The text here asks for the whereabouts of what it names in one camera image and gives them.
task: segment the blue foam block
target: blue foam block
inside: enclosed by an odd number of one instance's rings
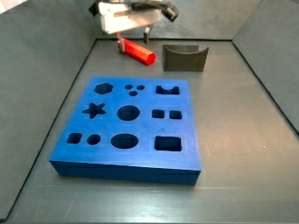
[[[201,160],[188,82],[93,77],[49,161],[62,176],[195,185]]]

